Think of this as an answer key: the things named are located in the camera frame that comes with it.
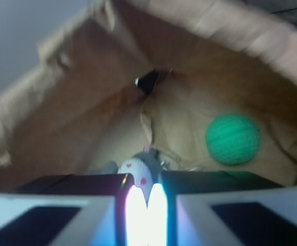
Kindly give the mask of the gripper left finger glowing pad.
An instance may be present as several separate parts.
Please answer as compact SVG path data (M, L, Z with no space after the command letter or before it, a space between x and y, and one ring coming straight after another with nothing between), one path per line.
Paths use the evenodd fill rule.
M147 245L131 174L45 176L0 192L0 245Z

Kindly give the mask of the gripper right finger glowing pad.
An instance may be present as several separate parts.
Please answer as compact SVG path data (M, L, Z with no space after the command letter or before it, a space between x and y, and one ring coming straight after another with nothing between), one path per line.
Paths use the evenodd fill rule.
M297 245L297 187L250 172L164 171L148 214L149 245Z

